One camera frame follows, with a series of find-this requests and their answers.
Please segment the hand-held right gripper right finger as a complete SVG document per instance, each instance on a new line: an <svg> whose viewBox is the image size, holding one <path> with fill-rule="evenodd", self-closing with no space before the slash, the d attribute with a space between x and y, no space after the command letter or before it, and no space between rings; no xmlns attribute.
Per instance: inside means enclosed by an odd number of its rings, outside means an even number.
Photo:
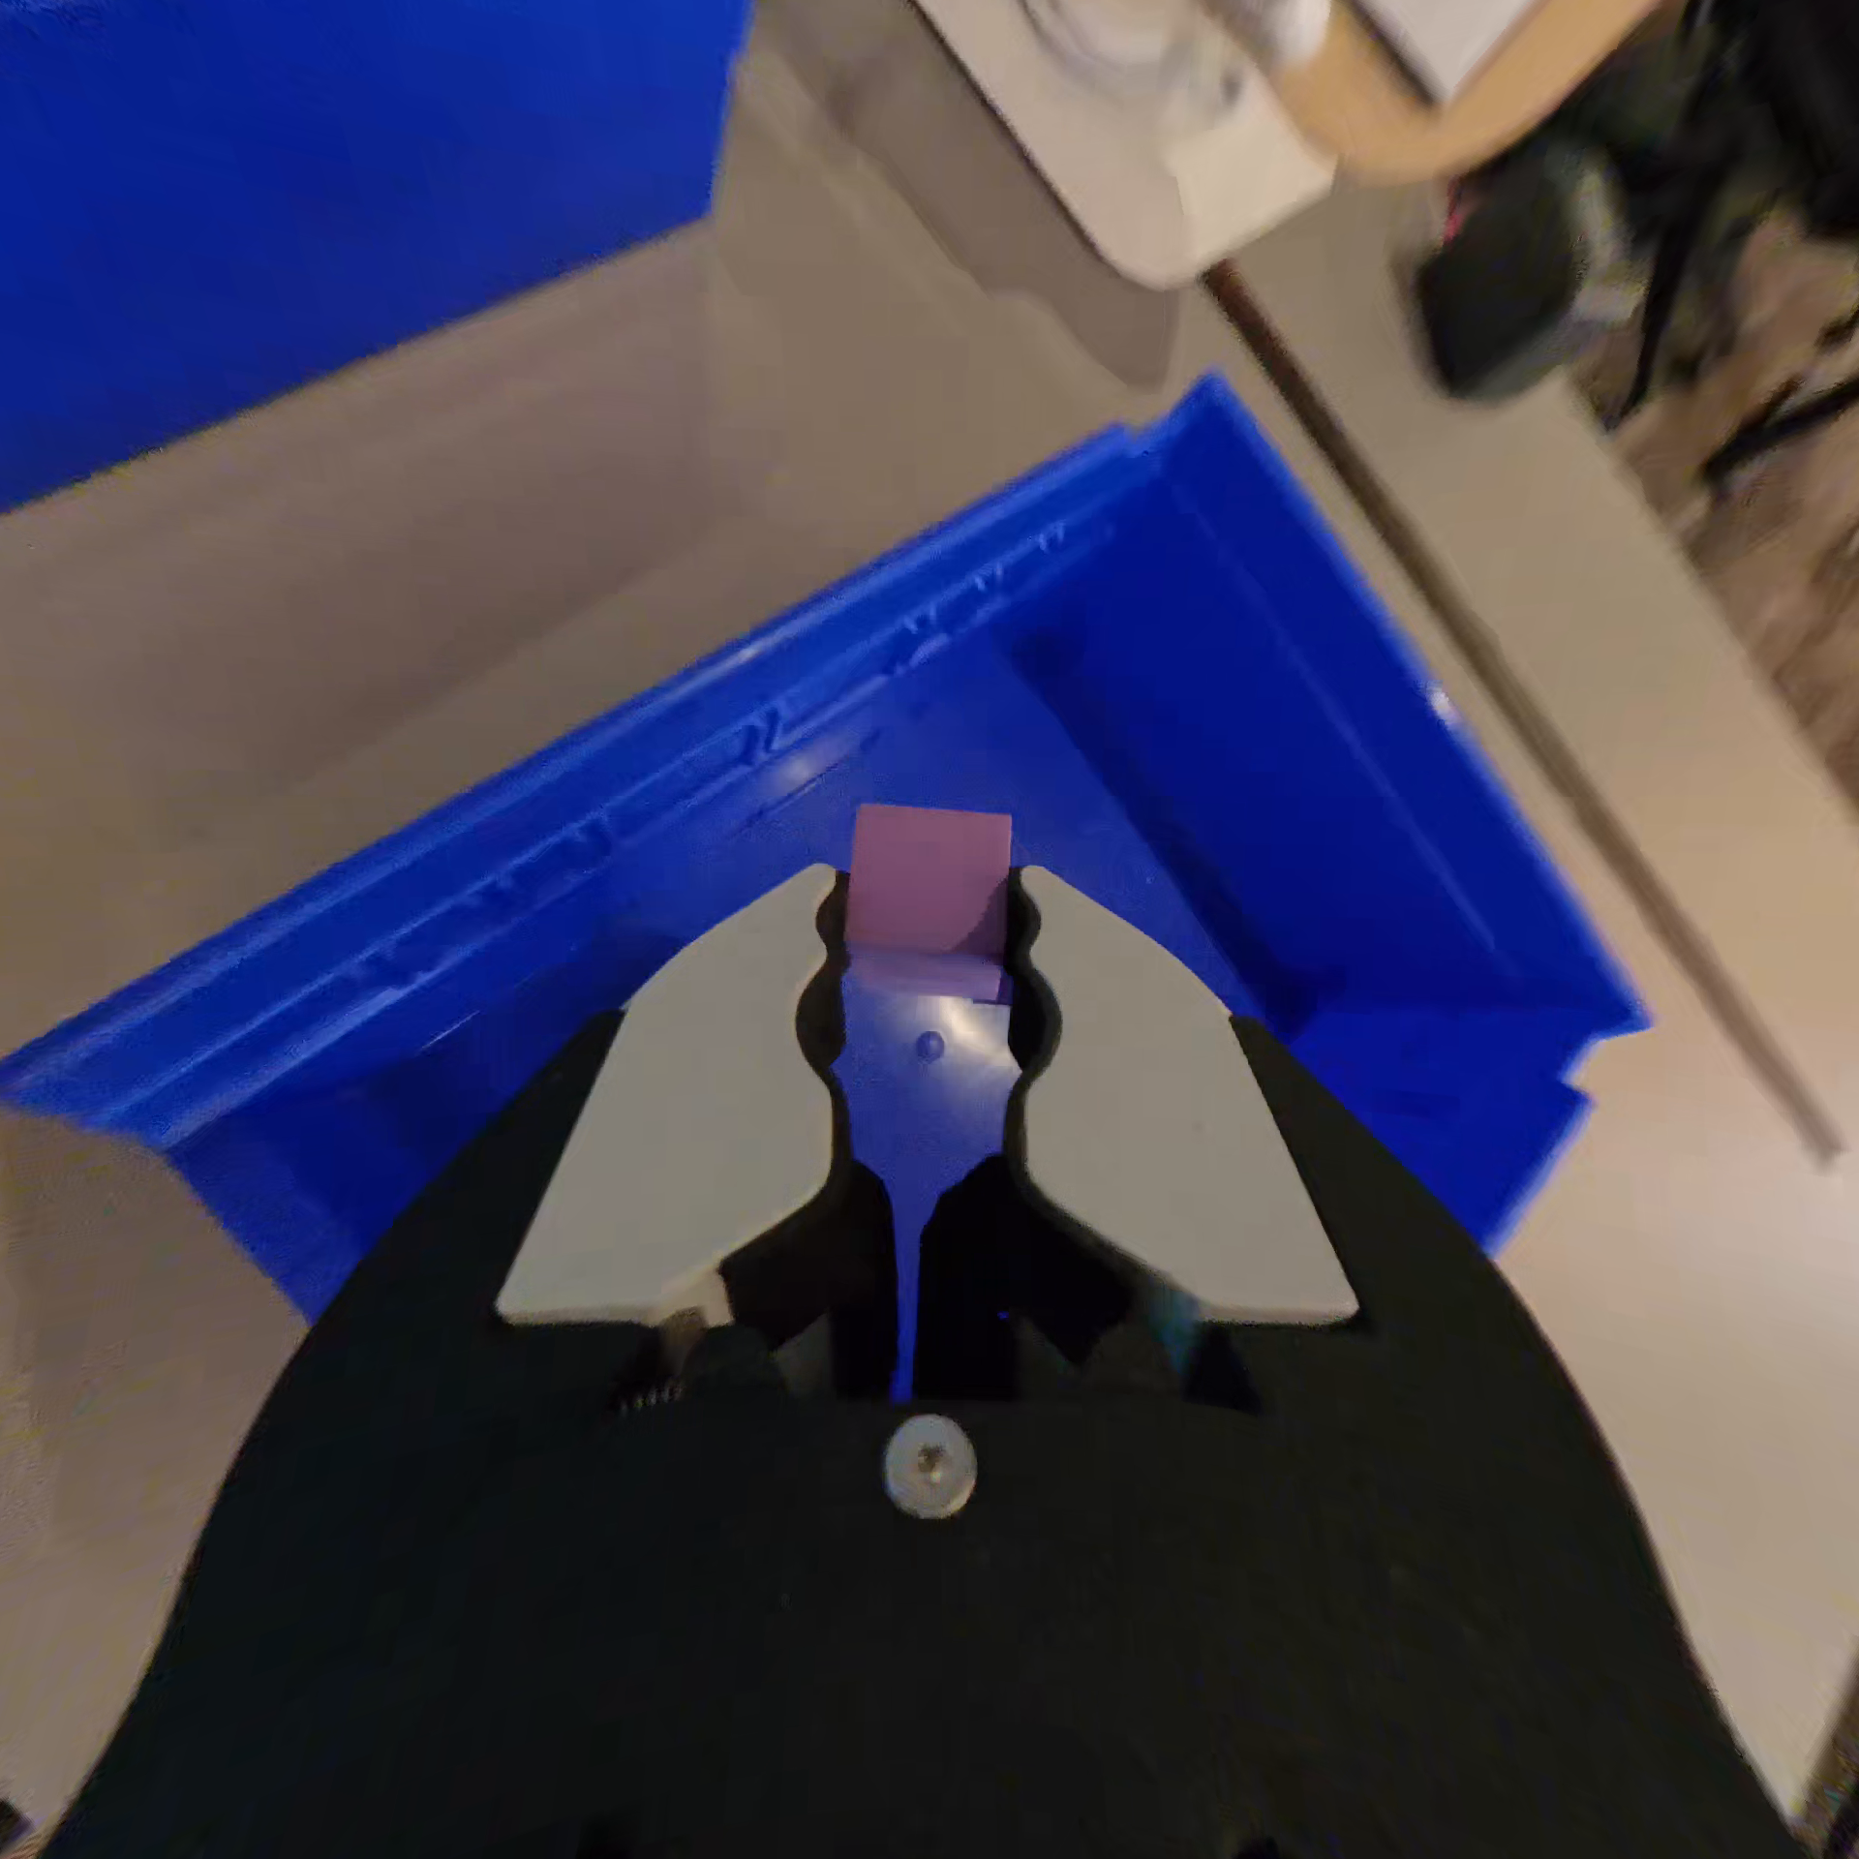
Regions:
<svg viewBox="0 0 1859 1859"><path fill-rule="evenodd" d="M1048 867L1023 867L1050 1035L1018 1095L1033 1195L1133 1272L1162 1331L1360 1314L1224 1000Z"/></svg>

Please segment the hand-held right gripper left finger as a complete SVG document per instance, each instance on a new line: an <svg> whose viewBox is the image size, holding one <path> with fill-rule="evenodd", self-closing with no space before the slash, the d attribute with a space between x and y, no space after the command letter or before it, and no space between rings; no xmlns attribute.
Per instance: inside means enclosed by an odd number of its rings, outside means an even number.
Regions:
<svg viewBox="0 0 1859 1859"><path fill-rule="evenodd" d="M503 1280L506 1324L732 1322L727 1262L831 1185L831 1087L799 1008L836 878L799 870L627 1002Z"/></svg>

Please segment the blue plastic bin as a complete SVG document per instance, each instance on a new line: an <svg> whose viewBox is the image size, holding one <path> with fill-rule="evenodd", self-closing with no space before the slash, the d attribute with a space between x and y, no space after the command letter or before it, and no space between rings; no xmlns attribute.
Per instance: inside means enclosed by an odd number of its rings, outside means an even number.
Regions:
<svg viewBox="0 0 1859 1859"><path fill-rule="evenodd" d="M3 506L705 220L751 18L3 4Z"/></svg>
<svg viewBox="0 0 1859 1859"><path fill-rule="evenodd" d="M831 865L798 1034L828 1082L828 1189L724 1265L771 1344L852 1312L874 1391L938 1280L964 1329L1070 1356L1142 1298L1033 1195L1018 1095L1050 1035L1023 867L1166 947L1233 1016L1356 1293L1371 1250L1455 1320L1516 1300L1490 1243L1589 1104L1574 1066L1644 1014L1486 756L1218 379L344 858L5 1057L5 1106L174 1161L320 1317L393 1217L566 1043L594 1080L686 943ZM1010 814L1001 1008L849 977L863 804ZM499 1298L566 1134L462 1192Z"/></svg>

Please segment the purple cube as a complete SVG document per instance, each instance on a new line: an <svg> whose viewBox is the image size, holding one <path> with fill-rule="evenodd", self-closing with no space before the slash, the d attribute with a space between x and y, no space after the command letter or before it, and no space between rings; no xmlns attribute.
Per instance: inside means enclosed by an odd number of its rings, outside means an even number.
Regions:
<svg viewBox="0 0 1859 1859"><path fill-rule="evenodd" d="M852 826L849 977L874 992L1001 1008L1010 993L1006 813L863 804Z"/></svg>

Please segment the black power adapter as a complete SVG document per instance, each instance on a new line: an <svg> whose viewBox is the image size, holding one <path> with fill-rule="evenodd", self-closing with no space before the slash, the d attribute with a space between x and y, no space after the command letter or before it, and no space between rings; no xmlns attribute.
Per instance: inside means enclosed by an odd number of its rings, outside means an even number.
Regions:
<svg viewBox="0 0 1859 1859"><path fill-rule="evenodd" d="M1636 319L1649 267L1603 151L1547 139L1476 171L1410 280L1437 386L1461 402L1531 390Z"/></svg>

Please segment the white stand base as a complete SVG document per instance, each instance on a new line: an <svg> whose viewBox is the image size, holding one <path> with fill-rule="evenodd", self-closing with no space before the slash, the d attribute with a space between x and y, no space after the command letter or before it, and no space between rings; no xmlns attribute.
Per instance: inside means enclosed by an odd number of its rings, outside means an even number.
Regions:
<svg viewBox="0 0 1859 1859"><path fill-rule="evenodd" d="M1330 4L918 3L1121 276L1175 289L1322 201L1339 160L1280 98Z"/></svg>

